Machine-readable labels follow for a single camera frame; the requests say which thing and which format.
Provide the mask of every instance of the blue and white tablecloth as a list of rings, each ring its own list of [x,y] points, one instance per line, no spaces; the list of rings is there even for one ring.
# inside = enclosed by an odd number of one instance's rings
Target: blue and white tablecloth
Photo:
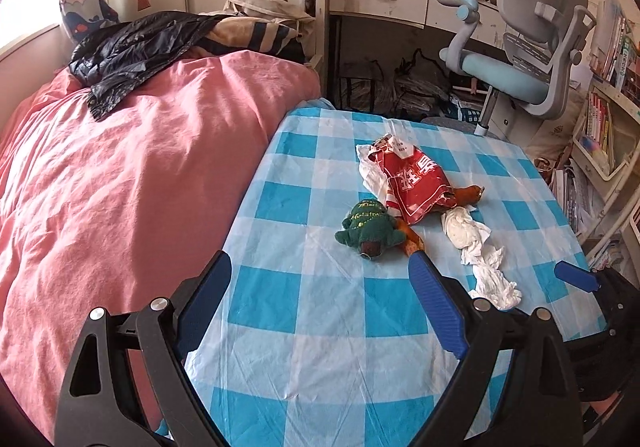
[[[486,191],[472,215],[506,248],[502,270],[519,308],[549,308],[564,338],[604,325],[591,295],[558,281],[560,260],[585,268],[580,246],[538,172],[516,146],[420,123],[318,108],[282,122],[224,250],[233,278],[186,369],[232,447],[407,445],[457,361],[442,350],[396,249],[376,262],[334,233],[362,186],[355,145],[390,132],[417,144],[455,187]],[[444,275],[466,289],[439,214],[414,229]],[[472,433],[485,429],[508,367],[502,352]]]

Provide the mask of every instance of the plush toy nose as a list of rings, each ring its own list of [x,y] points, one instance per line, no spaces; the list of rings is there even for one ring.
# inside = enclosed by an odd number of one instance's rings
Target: plush toy nose
[[[365,241],[360,246],[360,255],[365,259],[373,259],[381,253],[380,243],[375,241]]]

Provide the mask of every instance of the black puffer jacket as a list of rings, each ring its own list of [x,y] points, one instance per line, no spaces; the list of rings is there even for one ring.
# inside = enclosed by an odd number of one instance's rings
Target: black puffer jacket
[[[169,67],[228,15],[163,11],[85,37],[69,70],[91,87],[87,105],[100,120],[140,84]]]

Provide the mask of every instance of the pink bedsheet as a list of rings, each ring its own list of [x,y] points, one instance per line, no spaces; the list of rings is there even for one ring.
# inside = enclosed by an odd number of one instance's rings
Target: pink bedsheet
[[[320,94],[313,71],[248,51],[178,61],[99,123],[78,88],[60,72],[0,142],[0,373],[48,438],[89,311],[199,274],[285,113]]]

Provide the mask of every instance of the blue chair seat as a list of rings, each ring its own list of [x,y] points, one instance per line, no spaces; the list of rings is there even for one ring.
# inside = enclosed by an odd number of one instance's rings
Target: blue chair seat
[[[440,51],[440,58],[447,60],[449,48]],[[549,92],[549,85],[531,75],[517,70],[506,62],[462,50],[462,71],[493,86],[496,90],[529,104],[542,104]]]

